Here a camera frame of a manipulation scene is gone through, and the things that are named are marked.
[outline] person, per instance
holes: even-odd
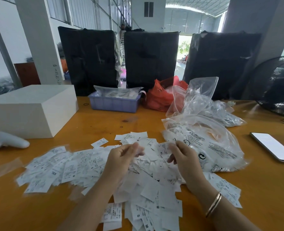
[[[168,163],[178,165],[188,189],[196,196],[206,213],[212,206],[217,190],[206,180],[196,152],[181,141],[169,145],[172,155]],[[144,148],[138,143],[123,145],[109,153],[105,169],[97,183],[84,200],[61,224],[59,230],[96,230],[113,192],[128,171],[134,157],[143,155]],[[222,197],[209,217],[217,231],[260,230],[240,213],[226,198]]]

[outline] electric fan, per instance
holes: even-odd
[[[252,71],[249,89],[260,106],[284,116],[284,57],[258,65]]]

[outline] white phone screen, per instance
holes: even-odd
[[[269,134],[252,133],[272,154],[284,161],[284,146]]]

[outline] bracelet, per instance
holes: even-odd
[[[216,209],[216,207],[218,206],[220,200],[222,198],[222,194],[221,193],[218,193],[217,196],[216,196],[216,199],[214,200],[214,202],[212,203],[212,205],[210,206],[209,210],[207,211],[206,213],[206,218],[209,217],[213,211]]]

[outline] green foliage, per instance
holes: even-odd
[[[178,52],[183,54],[183,53],[188,53],[190,49],[190,43],[187,42],[182,42],[181,45],[178,46]]]

